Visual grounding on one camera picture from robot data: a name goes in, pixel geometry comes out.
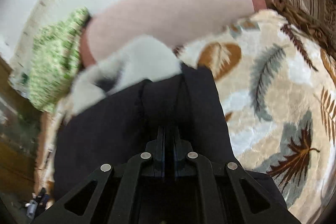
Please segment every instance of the green cloth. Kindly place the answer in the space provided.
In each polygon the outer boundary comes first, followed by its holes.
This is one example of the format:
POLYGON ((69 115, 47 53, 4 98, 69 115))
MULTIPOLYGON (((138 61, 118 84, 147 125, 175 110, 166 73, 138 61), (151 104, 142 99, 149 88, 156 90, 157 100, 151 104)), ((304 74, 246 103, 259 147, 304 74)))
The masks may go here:
POLYGON ((86 8, 75 10, 65 22, 44 27, 34 37, 28 86, 29 100, 38 110, 53 112, 69 92, 81 66, 79 40, 88 17, 86 8))

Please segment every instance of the black pants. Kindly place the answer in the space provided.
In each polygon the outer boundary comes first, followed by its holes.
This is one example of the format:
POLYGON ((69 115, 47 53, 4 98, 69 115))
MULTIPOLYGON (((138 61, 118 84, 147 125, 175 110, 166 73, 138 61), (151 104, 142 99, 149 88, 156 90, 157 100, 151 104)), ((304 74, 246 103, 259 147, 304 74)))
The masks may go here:
MULTIPOLYGON (((104 163, 119 165, 145 150, 158 126, 176 124, 181 138, 212 162, 238 162, 210 70, 182 65, 182 74, 145 80, 100 101, 59 132, 54 196, 58 200, 104 163)), ((249 172, 286 206, 273 179, 249 172)))

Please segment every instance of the metal pin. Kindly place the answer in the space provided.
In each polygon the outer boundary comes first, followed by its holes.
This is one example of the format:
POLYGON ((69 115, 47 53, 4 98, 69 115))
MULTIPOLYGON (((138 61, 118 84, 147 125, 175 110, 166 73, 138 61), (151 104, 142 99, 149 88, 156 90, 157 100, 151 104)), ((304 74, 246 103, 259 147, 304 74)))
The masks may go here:
POLYGON ((140 157, 144 160, 149 159, 151 156, 152 156, 151 153, 148 152, 141 153, 140 155, 140 157))
POLYGON ((103 164, 101 167, 100 167, 100 170, 102 170, 103 172, 107 172, 107 171, 110 171, 112 168, 111 165, 109 164, 103 164))
POLYGON ((231 169, 231 170, 236 170, 236 169, 238 168, 238 165, 237 165, 237 163, 235 163, 235 162, 229 162, 229 163, 227 164, 227 168, 229 168, 229 169, 231 169))
POLYGON ((196 152, 189 152, 188 157, 191 159, 195 159, 198 157, 198 154, 196 152))

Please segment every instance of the leaf print blanket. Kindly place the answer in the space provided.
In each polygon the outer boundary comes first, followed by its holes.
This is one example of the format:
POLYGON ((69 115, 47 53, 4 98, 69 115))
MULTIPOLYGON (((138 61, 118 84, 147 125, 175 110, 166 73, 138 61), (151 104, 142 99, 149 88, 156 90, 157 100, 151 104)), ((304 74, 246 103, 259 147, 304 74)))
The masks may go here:
POLYGON ((335 191, 335 60, 272 10, 174 52, 211 69, 243 167, 273 177, 289 211, 314 223, 335 191))

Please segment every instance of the fern leaf print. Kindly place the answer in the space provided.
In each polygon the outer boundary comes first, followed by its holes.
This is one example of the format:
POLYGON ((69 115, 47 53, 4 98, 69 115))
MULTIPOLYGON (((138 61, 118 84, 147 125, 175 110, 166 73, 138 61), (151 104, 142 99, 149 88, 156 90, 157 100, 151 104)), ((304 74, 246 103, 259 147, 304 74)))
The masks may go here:
POLYGON ((254 60, 251 73, 250 96, 252 98, 252 107, 255 115, 261 119, 270 122, 272 116, 266 110, 265 95, 269 85, 278 73, 281 67, 281 61, 286 56, 282 47, 273 44, 273 46, 264 51, 254 60))

